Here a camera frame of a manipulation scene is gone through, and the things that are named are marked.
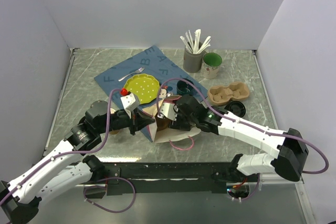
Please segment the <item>kraft paper cakes bag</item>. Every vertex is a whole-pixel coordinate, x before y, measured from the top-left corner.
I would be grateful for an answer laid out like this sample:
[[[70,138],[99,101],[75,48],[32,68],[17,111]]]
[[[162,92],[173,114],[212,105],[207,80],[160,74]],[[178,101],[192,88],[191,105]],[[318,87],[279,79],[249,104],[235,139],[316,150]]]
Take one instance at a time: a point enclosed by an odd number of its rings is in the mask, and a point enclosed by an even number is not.
[[[176,101],[181,98],[181,95],[173,95],[165,99],[161,99],[159,101],[159,107],[163,102],[172,102],[176,103]],[[152,116],[154,119],[157,116],[157,107],[156,102],[152,106],[148,106],[142,110],[146,114]],[[193,137],[198,135],[201,131],[200,129],[193,127],[190,131],[180,131],[170,129],[169,127],[162,131],[157,131],[156,120],[155,123],[152,123],[141,130],[141,132],[145,135],[145,137],[152,143],[165,143],[165,142],[177,142],[183,139]]]

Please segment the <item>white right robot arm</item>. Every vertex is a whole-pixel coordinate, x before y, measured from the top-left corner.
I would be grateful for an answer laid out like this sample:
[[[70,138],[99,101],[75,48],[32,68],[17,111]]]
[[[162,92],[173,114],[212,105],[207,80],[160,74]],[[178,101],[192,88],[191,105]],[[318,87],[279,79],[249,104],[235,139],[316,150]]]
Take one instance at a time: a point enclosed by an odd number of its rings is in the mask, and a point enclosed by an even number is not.
[[[202,132],[227,136],[262,150],[261,154],[237,154],[221,173],[225,182],[237,183],[255,174],[273,173],[291,182],[301,178],[309,151],[295,129],[281,131],[261,126],[218,106],[205,107],[192,95],[163,102],[160,113],[177,123],[177,129],[192,126]]]

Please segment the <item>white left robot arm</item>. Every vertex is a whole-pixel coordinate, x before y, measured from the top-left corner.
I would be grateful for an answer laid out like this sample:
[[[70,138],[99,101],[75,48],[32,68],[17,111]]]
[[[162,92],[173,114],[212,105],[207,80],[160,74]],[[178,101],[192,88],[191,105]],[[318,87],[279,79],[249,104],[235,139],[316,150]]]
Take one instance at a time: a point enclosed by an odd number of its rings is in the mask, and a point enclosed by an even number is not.
[[[105,166],[94,152],[106,142],[102,133],[128,128],[134,135],[152,123],[138,108],[111,113],[108,102],[94,102],[47,156],[16,179],[1,182],[1,208],[10,223],[29,223],[47,200],[78,184],[100,182]]]

